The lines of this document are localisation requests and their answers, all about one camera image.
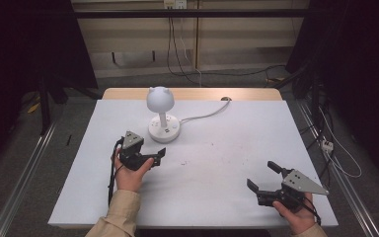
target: power cord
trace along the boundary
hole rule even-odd
[[[191,118],[183,118],[180,120],[180,124],[183,124],[187,121],[191,121],[191,120],[195,120],[195,119],[203,119],[203,118],[208,118],[208,117],[212,117],[212,116],[215,116],[217,114],[219,114],[220,112],[223,112],[224,110],[227,109],[227,107],[229,106],[230,104],[230,98],[229,97],[226,97],[227,99],[227,102],[226,104],[224,104],[220,109],[218,109],[217,111],[213,112],[213,113],[210,113],[208,115],[205,115],[205,116],[200,116],[200,117],[191,117]]]
[[[359,178],[361,177],[362,175],[362,170],[361,170],[361,167],[359,166],[358,162],[356,162],[355,158],[353,158],[353,156],[342,146],[342,144],[337,140],[337,138],[335,137],[334,133],[332,132],[331,128],[329,127],[329,123],[328,123],[328,120],[326,119],[322,109],[319,107],[319,111],[320,113],[322,114],[323,116],[323,119],[325,121],[325,124],[327,125],[328,127],[328,131],[331,133],[331,136],[334,138],[334,141],[346,152],[346,154],[349,155],[349,157],[352,159],[352,161],[355,163],[356,167],[358,168],[359,170],[359,174],[358,175],[351,175],[350,173],[348,173],[347,171],[345,171],[338,162],[335,162],[333,157],[331,156],[331,154],[329,154],[328,151],[324,151],[327,153],[329,159],[334,163],[334,166],[336,168],[338,168],[340,171],[342,171],[345,175],[351,177],[351,178]]]
[[[183,44],[183,47],[184,47],[184,56],[185,56],[187,62],[189,62],[189,64],[191,64],[189,58],[187,57],[187,48],[186,48],[186,44],[184,43],[184,40],[183,40],[183,31],[184,31],[184,23],[183,23],[183,20],[184,20],[184,19],[181,18],[181,33],[180,33],[180,40],[181,40],[181,43]],[[201,73],[198,69],[196,69],[195,67],[194,67],[194,69],[195,69],[195,71],[198,72],[198,74],[199,74],[199,80],[198,80],[198,82],[199,82],[199,87],[201,87],[202,73]]]
[[[178,60],[178,65],[180,66],[181,72],[182,72],[183,74],[177,74],[177,73],[173,72],[173,71],[171,70],[171,66],[169,65],[169,52],[170,52],[170,50],[171,50],[171,38],[172,38],[173,41],[174,41],[175,55],[176,55],[177,60]],[[190,82],[192,82],[193,84],[196,84],[196,85],[199,84],[199,87],[202,87],[202,86],[204,86],[204,87],[209,87],[209,86],[206,86],[206,85],[202,85],[201,82],[196,83],[196,82],[192,81],[191,79],[189,79],[189,77],[187,76],[187,74],[184,72],[183,67],[181,66],[180,58],[178,57],[177,43],[176,43],[176,41],[175,41],[174,19],[172,19],[172,18],[169,18],[169,43],[168,43],[167,64],[168,64],[168,69],[169,69],[169,71],[170,71],[173,75],[185,76],[185,77],[187,78],[187,80],[190,81]]]

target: wall outlet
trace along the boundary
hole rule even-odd
[[[175,9],[186,9],[187,0],[175,0]]]
[[[331,154],[331,152],[334,150],[334,144],[330,141],[323,140],[322,141],[322,150]]]
[[[165,9],[175,9],[176,0],[164,0]]]

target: sleeve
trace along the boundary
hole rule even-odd
[[[308,230],[298,235],[291,235],[291,237],[328,237],[322,227],[315,223]]]
[[[131,191],[116,191],[106,217],[101,217],[87,237],[134,237],[140,195]]]

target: black curtain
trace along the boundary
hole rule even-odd
[[[72,84],[97,88],[72,13],[70,0],[0,1],[0,147],[15,124],[22,96],[38,89],[39,78],[45,77],[52,91]]]

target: human hand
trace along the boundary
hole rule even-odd
[[[146,160],[146,162],[144,162],[138,170],[132,171],[127,169],[125,166],[122,166],[121,162],[117,158],[119,150],[120,149],[116,150],[114,157],[115,169],[117,170],[119,168],[115,175],[116,188],[118,190],[127,190],[138,193],[144,174],[150,170],[155,160],[150,158]]]
[[[304,203],[309,206],[311,209],[313,209],[312,201],[313,196],[310,193],[305,193],[305,199]],[[289,209],[287,209],[281,202],[274,201],[272,203],[273,207],[282,215],[285,217],[285,219],[288,220],[290,224],[290,229],[292,234],[301,234],[304,231],[308,230],[310,227],[312,227],[315,224],[315,216],[313,213],[308,211],[306,208],[301,208],[296,213],[291,212]]]

